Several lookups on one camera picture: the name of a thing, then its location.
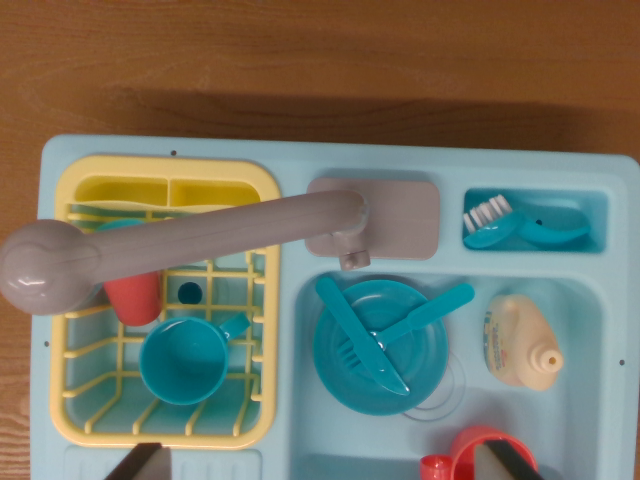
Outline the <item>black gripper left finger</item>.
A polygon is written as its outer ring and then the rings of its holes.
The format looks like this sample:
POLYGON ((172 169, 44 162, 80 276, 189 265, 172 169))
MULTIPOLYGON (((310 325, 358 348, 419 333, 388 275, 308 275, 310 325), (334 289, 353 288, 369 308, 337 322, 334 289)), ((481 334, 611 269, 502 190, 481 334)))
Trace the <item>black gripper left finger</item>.
POLYGON ((160 443, 137 444, 105 480, 170 480, 171 450, 160 443))

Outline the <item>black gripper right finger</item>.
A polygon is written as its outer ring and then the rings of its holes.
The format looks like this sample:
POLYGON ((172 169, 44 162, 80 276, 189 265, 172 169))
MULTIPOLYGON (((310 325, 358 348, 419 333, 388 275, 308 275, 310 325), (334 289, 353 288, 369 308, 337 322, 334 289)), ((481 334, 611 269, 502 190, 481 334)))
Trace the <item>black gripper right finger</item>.
POLYGON ((543 480, 507 437, 484 440, 473 450, 475 480, 543 480))

